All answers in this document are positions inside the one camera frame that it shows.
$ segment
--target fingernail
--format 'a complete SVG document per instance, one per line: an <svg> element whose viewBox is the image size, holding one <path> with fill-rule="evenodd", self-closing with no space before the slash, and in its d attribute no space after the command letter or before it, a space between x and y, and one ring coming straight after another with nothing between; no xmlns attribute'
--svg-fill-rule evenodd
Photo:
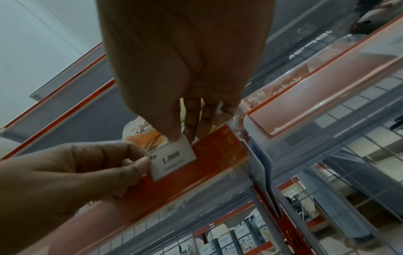
<svg viewBox="0 0 403 255"><path fill-rule="evenodd" d="M135 167L141 172L146 173L151 167L151 160L148 157L142 157L136 160L134 163Z"/></svg>

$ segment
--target hand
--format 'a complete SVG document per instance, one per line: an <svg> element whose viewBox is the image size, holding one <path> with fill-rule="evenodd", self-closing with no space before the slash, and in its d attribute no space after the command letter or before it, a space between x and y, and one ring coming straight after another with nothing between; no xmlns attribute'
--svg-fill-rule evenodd
<svg viewBox="0 0 403 255"><path fill-rule="evenodd" d="M2 254L39 241L86 203L136 185L151 166L144 154L126 142L78 143L0 161Z"/></svg>
<svg viewBox="0 0 403 255"><path fill-rule="evenodd" d="M183 97L185 134L193 140L234 115L264 49L275 0L97 5L103 44L126 105L176 140Z"/></svg>

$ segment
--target person's left hand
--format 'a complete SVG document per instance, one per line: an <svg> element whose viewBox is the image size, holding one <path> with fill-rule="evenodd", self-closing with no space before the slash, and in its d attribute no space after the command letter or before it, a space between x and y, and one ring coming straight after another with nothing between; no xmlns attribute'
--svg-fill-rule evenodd
<svg viewBox="0 0 403 255"><path fill-rule="evenodd" d="M2 254L39 241L86 203L136 185L151 166L145 153L121 141L78 143L0 161Z"/></svg>

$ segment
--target white wall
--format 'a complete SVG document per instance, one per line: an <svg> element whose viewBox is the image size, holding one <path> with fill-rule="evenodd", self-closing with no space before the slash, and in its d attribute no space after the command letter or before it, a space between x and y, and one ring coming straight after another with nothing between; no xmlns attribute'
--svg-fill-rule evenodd
<svg viewBox="0 0 403 255"><path fill-rule="evenodd" d="M101 41L93 0L0 1L0 34L0 127L35 103L29 95L36 88ZM0 157L17 145L0 138Z"/></svg>

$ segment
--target person's right hand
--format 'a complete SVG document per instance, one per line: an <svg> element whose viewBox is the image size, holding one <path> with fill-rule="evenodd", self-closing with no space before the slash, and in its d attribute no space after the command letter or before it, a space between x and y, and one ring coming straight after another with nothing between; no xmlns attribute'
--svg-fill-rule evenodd
<svg viewBox="0 0 403 255"><path fill-rule="evenodd" d="M275 0L97 5L103 44L126 105L176 140L183 97L185 134L192 140L234 115L264 49Z"/></svg>

